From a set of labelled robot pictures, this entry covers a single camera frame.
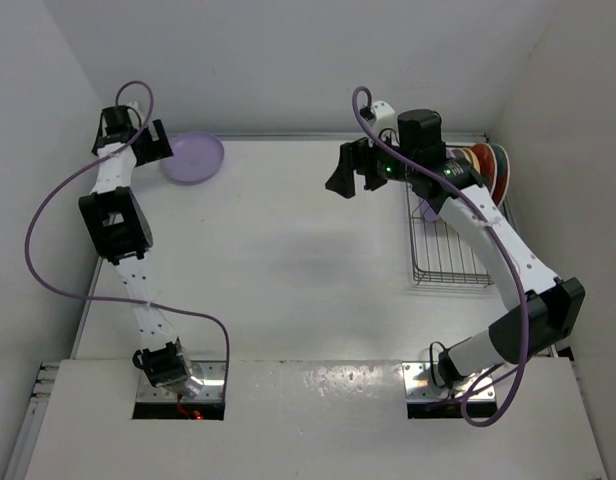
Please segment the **purple plate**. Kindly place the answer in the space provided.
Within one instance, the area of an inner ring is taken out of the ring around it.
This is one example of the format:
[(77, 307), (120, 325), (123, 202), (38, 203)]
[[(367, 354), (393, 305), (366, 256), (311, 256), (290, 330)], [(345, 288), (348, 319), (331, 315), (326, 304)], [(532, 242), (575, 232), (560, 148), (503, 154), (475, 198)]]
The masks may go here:
[(439, 220), (439, 215), (426, 200), (420, 200), (419, 212), (421, 217), (427, 222), (436, 222)]
[(215, 176), (221, 169), (225, 148), (215, 135), (193, 131), (170, 140), (172, 155), (160, 161), (164, 176), (180, 185), (196, 185)]

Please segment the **cream white plate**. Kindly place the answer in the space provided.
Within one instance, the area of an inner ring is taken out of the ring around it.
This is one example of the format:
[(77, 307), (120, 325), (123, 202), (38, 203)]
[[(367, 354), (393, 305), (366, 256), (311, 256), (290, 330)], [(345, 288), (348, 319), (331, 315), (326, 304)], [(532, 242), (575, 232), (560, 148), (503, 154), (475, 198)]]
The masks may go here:
[(468, 162), (471, 161), (470, 156), (462, 148), (451, 148), (450, 153), (455, 159), (463, 159)]

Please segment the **yellow plate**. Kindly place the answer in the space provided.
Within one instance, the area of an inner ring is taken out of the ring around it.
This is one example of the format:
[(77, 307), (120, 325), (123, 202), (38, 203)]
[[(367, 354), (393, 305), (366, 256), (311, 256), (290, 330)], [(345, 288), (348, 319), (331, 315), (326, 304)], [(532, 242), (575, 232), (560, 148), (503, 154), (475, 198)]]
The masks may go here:
[(460, 150), (465, 155), (466, 159), (469, 160), (472, 164), (472, 167), (478, 172), (481, 173), (481, 165), (477, 155), (467, 147), (461, 147)]

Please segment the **red floral plate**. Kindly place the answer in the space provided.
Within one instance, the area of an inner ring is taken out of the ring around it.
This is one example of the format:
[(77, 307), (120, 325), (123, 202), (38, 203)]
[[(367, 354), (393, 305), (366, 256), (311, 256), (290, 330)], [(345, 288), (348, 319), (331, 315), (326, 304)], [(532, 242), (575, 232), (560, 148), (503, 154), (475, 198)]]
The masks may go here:
[(500, 207), (507, 195), (510, 183), (510, 159), (507, 151), (499, 144), (491, 143), (491, 149), (495, 154), (497, 162), (497, 178), (492, 195), (494, 203)]
[(481, 176), (487, 180), (489, 192), (493, 194), (497, 180), (497, 161), (493, 148), (487, 143), (476, 143), (470, 150), (476, 155)]

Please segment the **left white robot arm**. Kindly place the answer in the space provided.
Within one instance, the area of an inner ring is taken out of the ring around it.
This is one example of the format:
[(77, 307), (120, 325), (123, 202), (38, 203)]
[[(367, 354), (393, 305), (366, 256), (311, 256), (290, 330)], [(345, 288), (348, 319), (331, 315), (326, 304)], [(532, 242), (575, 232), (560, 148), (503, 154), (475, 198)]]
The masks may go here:
[(185, 395), (191, 378), (178, 334), (165, 315), (152, 306), (157, 297), (149, 251), (153, 236), (148, 221), (131, 189), (133, 170), (172, 155), (163, 124), (153, 122), (154, 133), (142, 130), (142, 117), (128, 105), (102, 110), (93, 153), (102, 163), (91, 192), (79, 199), (94, 247), (113, 265), (132, 300), (140, 346), (132, 362), (154, 388)]

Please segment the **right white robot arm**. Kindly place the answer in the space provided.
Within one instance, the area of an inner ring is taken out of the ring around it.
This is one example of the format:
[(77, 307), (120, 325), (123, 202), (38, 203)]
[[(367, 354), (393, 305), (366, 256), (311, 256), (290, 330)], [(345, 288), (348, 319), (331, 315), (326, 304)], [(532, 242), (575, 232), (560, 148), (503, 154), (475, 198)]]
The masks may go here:
[(470, 161), (448, 155), (439, 114), (428, 109), (398, 114), (376, 102), (355, 116), (366, 135), (341, 146), (326, 189), (352, 198), (355, 175), (364, 177), (370, 191), (389, 181), (409, 185), (469, 245), (507, 309), (487, 330), (439, 354), (432, 373), (438, 385), (450, 389), (566, 339), (581, 310), (583, 285), (560, 278), (539, 260), (502, 216), (488, 180)]

